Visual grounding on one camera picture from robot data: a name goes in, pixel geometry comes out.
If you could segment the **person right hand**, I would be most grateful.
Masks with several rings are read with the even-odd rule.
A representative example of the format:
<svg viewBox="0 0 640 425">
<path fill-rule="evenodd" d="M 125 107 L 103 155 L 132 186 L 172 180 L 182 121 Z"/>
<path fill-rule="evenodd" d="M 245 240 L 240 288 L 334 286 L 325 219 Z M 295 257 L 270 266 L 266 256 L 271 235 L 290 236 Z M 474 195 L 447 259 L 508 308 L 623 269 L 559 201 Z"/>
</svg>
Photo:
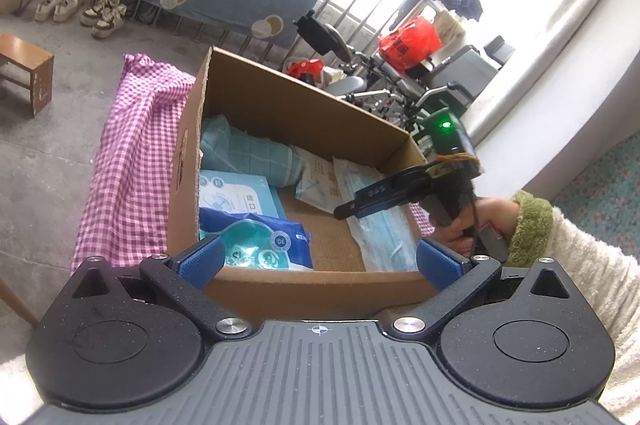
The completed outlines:
<svg viewBox="0 0 640 425">
<path fill-rule="evenodd" d="M 432 237 L 454 252 L 469 256 L 473 252 L 474 244 L 472 237 L 464 234 L 467 229 L 490 226 L 506 243 L 510 243 L 518 225 L 519 213 L 520 205 L 513 200 L 481 197 L 473 205 L 463 207 L 449 226 L 440 225 L 431 216 L 430 223 L 434 228 Z"/>
</svg>

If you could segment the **green cuff white sleeve forearm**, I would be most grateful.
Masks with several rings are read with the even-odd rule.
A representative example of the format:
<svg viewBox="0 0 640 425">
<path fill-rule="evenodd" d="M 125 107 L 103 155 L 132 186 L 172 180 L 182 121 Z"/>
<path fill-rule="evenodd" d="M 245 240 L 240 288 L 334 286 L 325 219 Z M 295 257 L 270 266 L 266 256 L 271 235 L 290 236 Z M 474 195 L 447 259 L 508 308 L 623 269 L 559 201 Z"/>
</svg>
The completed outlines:
<svg viewBox="0 0 640 425">
<path fill-rule="evenodd" d="M 557 261 L 586 298 L 615 347 L 613 371 L 600 404 L 625 424 L 639 422 L 639 263 L 618 247 L 578 229 L 560 208 L 524 191 L 508 263 L 529 267 L 541 257 Z"/>
</svg>

